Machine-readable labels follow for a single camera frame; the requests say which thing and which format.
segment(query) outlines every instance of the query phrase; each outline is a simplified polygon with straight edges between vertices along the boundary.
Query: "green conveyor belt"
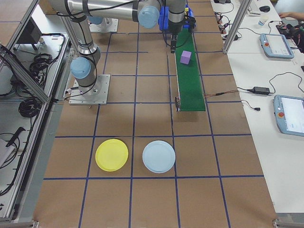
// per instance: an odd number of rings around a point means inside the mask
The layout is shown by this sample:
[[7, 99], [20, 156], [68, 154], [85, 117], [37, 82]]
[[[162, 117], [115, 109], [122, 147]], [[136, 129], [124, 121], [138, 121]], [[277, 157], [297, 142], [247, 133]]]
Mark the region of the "green conveyor belt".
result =
[[[188, 37], [189, 32], [184, 28], [178, 34], [177, 47], [182, 45]], [[188, 65], [180, 63], [181, 54], [184, 50], [192, 53]], [[180, 94], [180, 111], [205, 111], [205, 100], [192, 37], [182, 47], [176, 49], [175, 59]]]

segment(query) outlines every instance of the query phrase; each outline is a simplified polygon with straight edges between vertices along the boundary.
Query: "touchscreen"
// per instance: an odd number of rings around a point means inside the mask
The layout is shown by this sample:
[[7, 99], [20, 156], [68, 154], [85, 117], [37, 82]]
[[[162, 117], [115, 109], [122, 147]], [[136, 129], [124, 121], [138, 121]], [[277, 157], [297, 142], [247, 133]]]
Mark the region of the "touchscreen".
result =
[[266, 35], [271, 52], [276, 55], [288, 56], [289, 51], [281, 36]]
[[286, 97], [281, 99], [287, 130], [304, 133], [304, 101]]

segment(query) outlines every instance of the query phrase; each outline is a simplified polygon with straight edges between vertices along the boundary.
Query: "metal plate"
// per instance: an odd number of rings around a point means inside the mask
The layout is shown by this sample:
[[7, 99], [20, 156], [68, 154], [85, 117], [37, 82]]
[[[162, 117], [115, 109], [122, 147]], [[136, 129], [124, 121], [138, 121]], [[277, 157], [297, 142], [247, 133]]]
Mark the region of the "metal plate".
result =
[[118, 29], [118, 19], [112, 19], [112, 25], [103, 30], [102, 28], [98, 27], [97, 25], [91, 24], [90, 30], [92, 33], [103, 33], [103, 32], [117, 32]]
[[[98, 75], [96, 83], [101, 84], [101, 91], [97, 95], [91, 96], [88, 99], [87, 97], [83, 97], [79, 90], [73, 90], [71, 96], [77, 95], [77, 97], [70, 99], [70, 105], [105, 105], [108, 99], [110, 75]], [[77, 86], [78, 83], [75, 81], [73, 87]]]

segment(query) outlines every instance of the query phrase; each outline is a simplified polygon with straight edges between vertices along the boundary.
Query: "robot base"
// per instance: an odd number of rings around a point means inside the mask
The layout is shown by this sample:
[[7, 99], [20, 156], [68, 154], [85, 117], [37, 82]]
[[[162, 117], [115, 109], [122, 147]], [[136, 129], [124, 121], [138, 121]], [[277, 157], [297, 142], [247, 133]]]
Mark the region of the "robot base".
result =
[[[69, 100], [70, 105], [105, 105], [108, 99], [108, 92], [109, 92], [109, 85], [110, 85], [110, 75], [98, 75], [96, 84], [94, 87], [100, 87], [99, 93], [94, 95], [94, 88], [92, 89], [92, 95], [81, 95], [79, 90], [73, 90], [71, 97]], [[78, 82], [75, 80], [74, 87], [78, 86]]]
[[118, 29], [118, 19], [112, 19], [112, 24], [110, 26], [104, 26], [103, 28], [90, 24], [91, 33], [102, 33], [102, 32], [117, 32]]

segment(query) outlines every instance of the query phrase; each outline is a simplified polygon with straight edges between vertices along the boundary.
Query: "computer mouse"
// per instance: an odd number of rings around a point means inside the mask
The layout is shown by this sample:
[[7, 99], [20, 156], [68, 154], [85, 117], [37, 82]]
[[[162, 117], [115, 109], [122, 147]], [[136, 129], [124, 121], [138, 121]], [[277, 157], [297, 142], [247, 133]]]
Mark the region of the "computer mouse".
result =
[[262, 12], [269, 12], [270, 11], [270, 7], [269, 6], [261, 6], [259, 9]]

